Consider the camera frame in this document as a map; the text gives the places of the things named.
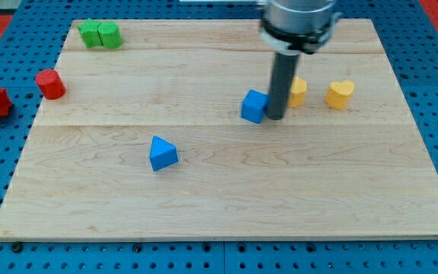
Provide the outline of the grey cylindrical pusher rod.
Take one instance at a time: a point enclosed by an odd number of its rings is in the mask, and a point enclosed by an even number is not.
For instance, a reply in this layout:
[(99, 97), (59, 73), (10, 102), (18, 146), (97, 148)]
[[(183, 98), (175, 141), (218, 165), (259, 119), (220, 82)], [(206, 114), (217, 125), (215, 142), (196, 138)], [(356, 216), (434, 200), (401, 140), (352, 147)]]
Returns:
[(298, 59), (298, 55), (287, 56), (275, 53), (266, 107), (266, 116), (269, 119), (280, 120), (286, 113)]

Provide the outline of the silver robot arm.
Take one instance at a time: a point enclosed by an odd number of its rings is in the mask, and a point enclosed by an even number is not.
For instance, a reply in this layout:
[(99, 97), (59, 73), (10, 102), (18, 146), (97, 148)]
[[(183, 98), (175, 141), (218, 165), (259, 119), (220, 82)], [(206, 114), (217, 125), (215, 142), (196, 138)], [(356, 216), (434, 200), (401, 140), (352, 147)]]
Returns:
[(267, 0), (260, 20), (263, 41), (275, 51), (266, 116), (284, 117), (302, 53), (312, 55), (332, 37), (341, 12), (336, 0)]

